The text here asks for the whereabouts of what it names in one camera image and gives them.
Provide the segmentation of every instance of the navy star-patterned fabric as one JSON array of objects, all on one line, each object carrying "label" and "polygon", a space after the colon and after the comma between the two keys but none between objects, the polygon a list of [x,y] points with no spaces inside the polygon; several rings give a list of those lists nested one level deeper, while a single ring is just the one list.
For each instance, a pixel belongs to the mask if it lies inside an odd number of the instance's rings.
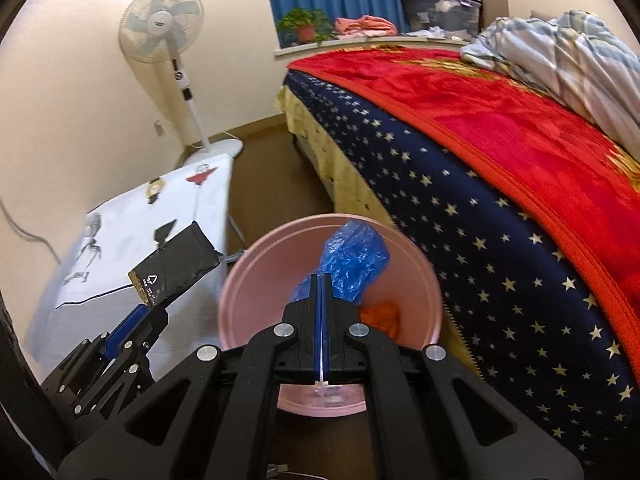
[{"label": "navy star-patterned fabric", "polygon": [[305,73],[289,72],[285,85],[433,264],[484,380],[593,463],[640,396],[615,333],[562,251],[427,135]]}]

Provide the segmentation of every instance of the flower pot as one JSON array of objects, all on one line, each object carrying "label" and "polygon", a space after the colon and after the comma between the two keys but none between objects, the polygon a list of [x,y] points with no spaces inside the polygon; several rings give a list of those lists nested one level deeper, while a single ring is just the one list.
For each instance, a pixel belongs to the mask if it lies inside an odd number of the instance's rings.
[{"label": "flower pot", "polygon": [[296,30],[296,34],[298,35],[298,43],[309,43],[316,37],[316,26],[306,25],[305,27],[300,27]]}]

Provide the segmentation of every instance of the potted plant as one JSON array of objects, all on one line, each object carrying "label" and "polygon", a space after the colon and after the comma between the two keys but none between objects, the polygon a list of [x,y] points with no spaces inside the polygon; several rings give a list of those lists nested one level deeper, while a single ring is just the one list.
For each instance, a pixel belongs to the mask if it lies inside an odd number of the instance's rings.
[{"label": "potted plant", "polygon": [[322,9],[302,9],[296,7],[278,23],[278,32],[295,33],[298,43],[318,41],[318,29],[331,27],[329,18]]}]

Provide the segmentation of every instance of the blue plastic bag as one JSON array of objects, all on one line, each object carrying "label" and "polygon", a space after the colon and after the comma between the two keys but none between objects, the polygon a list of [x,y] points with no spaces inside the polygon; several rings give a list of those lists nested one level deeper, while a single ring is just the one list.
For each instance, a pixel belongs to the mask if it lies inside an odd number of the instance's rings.
[{"label": "blue plastic bag", "polygon": [[334,297],[358,305],[388,262],[389,251],[382,236],[366,222],[349,220],[324,243],[319,267],[305,276],[290,300],[308,298],[311,275],[328,272]]}]

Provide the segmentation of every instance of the electric fan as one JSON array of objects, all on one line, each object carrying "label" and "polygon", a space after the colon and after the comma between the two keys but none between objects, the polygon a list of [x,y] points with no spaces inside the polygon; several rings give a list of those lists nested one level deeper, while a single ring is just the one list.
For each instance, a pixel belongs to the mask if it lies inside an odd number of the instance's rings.
[{"label": "electric fan", "polygon": [[189,77],[180,60],[180,54],[198,37],[203,18],[200,0],[133,0],[122,16],[118,32],[120,47],[125,56],[143,63],[171,62],[175,81],[204,147],[190,156],[188,163],[219,153],[235,157],[242,151],[242,141],[236,137],[219,140],[214,144],[209,142],[193,100]]}]

